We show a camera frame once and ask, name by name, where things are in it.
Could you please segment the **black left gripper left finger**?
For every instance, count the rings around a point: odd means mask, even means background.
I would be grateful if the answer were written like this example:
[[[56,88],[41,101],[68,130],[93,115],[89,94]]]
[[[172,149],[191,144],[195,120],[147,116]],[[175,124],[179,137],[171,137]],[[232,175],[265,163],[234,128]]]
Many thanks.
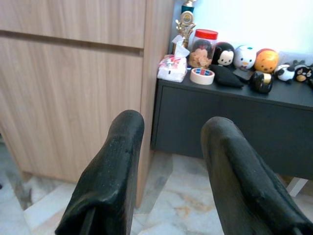
[[[144,120],[135,110],[112,122],[104,145],[81,174],[57,235],[129,235]]]

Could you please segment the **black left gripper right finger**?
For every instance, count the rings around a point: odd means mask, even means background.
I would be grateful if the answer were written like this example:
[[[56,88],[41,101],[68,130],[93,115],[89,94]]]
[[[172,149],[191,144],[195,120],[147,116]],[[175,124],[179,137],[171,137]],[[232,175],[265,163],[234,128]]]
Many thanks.
[[[210,118],[201,149],[224,234],[312,234],[312,222],[233,121]]]

